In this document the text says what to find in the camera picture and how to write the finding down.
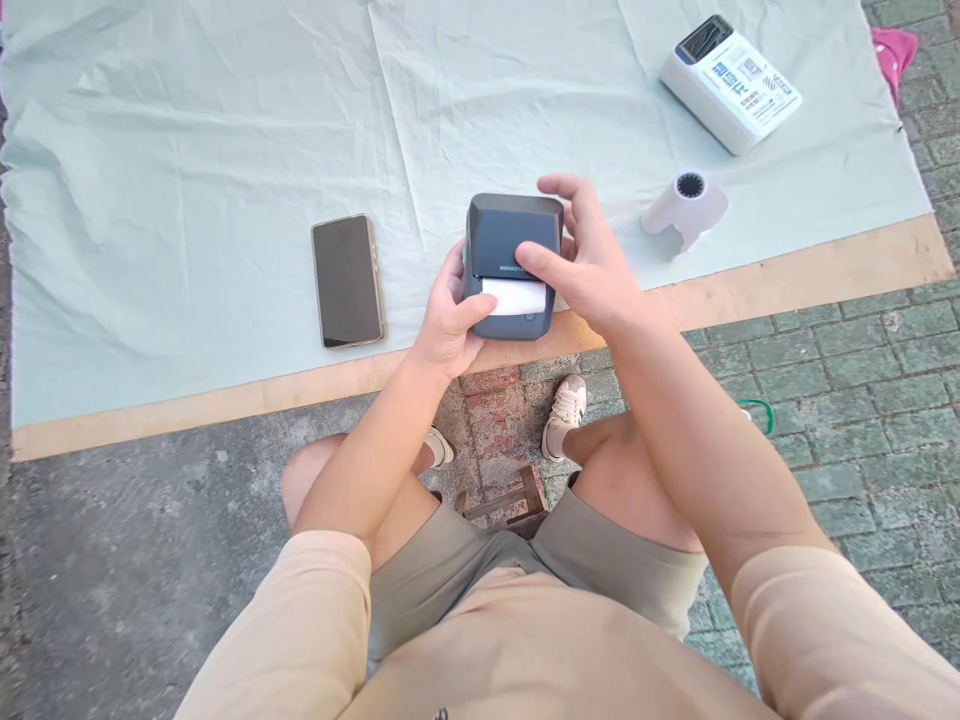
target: shoe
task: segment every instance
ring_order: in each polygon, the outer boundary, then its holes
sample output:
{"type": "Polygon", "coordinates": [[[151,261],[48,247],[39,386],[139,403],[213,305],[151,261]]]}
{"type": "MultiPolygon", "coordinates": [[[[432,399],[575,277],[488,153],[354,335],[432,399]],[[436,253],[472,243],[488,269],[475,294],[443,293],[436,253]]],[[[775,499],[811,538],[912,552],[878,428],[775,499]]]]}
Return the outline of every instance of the shoe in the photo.
{"type": "Polygon", "coordinates": [[[438,458],[436,462],[433,463],[430,467],[439,468],[444,465],[449,465],[453,462],[453,459],[457,456],[457,453],[454,452],[453,445],[447,442],[447,439],[432,425],[430,426],[430,432],[427,433],[427,438],[424,442],[430,446],[430,449],[433,450],[434,457],[438,458]]]}
{"type": "Polygon", "coordinates": [[[547,449],[547,435],[561,437],[567,430],[580,427],[583,414],[587,411],[587,383],[579,375],[568,375],[560,383],[557,394],[553,396],[553,407],[550,417],[543,427],[543,437],[540,440],[540,452],[550,462],[560,462],[563,456],[554,455],[547,449]]]}

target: paper roll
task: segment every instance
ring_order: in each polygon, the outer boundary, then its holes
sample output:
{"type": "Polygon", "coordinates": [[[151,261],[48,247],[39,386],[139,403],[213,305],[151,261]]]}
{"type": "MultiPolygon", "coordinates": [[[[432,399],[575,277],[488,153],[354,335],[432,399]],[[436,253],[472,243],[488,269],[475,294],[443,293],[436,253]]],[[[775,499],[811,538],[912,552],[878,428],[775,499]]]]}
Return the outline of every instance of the paper roll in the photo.
{"type": "Polygon", "coordinates": [[[547,308],[547,286],[536,280],[503,280],[483,278],[481,292],[497,298],[491,315],[529,315],[547,308]]]}
{"type": "Polygon", "coordinates": [[[648,235],[658,235],[673,225],[683,236],[680,252],[686,252],[723,219],[729,206],[726,194],[715,183],[697,172],[680,173],[644,213],[640,224],[648,235]]]}

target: shirt sleeve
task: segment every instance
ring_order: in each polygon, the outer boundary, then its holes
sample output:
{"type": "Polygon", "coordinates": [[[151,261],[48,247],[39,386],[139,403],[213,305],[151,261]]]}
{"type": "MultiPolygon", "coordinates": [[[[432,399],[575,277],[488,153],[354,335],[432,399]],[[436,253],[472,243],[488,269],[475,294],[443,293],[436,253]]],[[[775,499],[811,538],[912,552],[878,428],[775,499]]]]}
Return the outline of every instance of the shirt sleeve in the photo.
{"type": "Polygon", "coordinates": [[[193,681],[176,720],[340,715],[363,684],[370,554],[344,533],[292,537],[193,681]]]}
{"type": "Polygon", "coordinates": [[[768,550],[732,595],[763,699],[781,716],[958,717],[960,673],[840,555],[768,550]]]}

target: khaki shorts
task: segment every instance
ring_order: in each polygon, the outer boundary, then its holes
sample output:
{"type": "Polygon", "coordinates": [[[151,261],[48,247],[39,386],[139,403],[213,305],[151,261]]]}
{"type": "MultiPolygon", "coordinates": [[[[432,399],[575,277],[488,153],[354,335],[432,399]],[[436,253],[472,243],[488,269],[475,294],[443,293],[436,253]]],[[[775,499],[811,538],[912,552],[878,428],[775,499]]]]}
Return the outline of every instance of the khaki shorts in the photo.
{"type": "Polygon", "coordinates": [[[498,567],[548,573],[626,605],[682,639],[690,631],[687,613],[706,566],[703,553],[634,535],[569,488],[529,542],[508,530],[482,530],[441,505],[373,574],[369,660],[379,663],[436,625],[498,567]]]}

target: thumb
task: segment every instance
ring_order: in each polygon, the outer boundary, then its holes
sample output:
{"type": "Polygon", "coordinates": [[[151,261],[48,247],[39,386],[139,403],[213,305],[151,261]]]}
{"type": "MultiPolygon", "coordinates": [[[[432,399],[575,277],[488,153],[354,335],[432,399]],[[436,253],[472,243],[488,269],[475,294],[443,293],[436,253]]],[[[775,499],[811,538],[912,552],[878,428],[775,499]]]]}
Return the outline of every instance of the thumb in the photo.
{"type": "Polygon", "coordinates": [[[524,270],[561,293],[563,287],[569,284],[573,271],[573,263],[534,242],[520,243],[517,248],[517,262],[524,270]]]}
{"type": "Polygon", "coordinates": [[[492,313],[496,307],[497,298],[489,293],[471,295],[454,308],[453,317],[457,332],[466,332],[492,313]]]}

